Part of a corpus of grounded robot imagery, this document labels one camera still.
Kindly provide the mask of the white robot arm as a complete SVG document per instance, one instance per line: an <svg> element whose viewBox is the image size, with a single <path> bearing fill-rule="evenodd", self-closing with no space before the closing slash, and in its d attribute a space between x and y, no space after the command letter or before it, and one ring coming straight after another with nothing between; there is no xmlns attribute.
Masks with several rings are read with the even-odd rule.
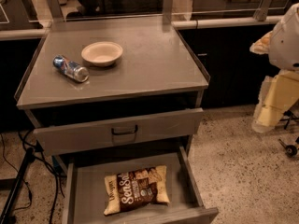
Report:
<svg viewBox="0 0 299 224"><path fill-rule="evenodd" d="M279 68L274 77L265 77L255 107L252 129L258 133L273 130L299 100L299 4L289 8L271 32L253 43L249 50L267 54Z"/></svg>

